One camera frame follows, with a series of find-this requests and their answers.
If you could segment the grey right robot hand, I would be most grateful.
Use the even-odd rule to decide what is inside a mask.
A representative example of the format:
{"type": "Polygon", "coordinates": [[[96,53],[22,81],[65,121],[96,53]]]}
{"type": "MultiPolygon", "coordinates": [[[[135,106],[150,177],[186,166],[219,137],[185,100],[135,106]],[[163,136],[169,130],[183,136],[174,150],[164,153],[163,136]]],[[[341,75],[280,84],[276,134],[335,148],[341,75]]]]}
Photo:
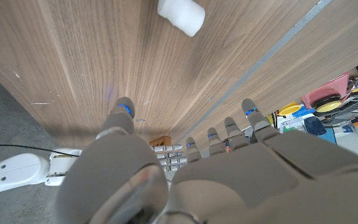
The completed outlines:
{"type": "Polygon", "coordinates": [[[187,165],[187,158],[182,151],[183,146],[180,144],[170,146],[151,146],[160,165],[165,172],[176,171],[180,167],[187,165]]]}

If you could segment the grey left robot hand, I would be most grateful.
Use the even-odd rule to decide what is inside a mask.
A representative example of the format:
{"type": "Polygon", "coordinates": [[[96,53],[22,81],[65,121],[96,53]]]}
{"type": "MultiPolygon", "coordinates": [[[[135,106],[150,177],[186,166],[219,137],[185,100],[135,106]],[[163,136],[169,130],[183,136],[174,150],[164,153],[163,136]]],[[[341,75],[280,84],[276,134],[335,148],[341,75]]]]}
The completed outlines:
{"type": "Polygon", "coordinates": [[[226,118],[232,152],[208,130],[208,157],[186,141],[186,160],[167,181],[134,134],[122,97],[62,182],[57,223],[358,223],[358,155],[300,131],[280,133],[254,102],[242,109],[256,142],[226,118]]]}

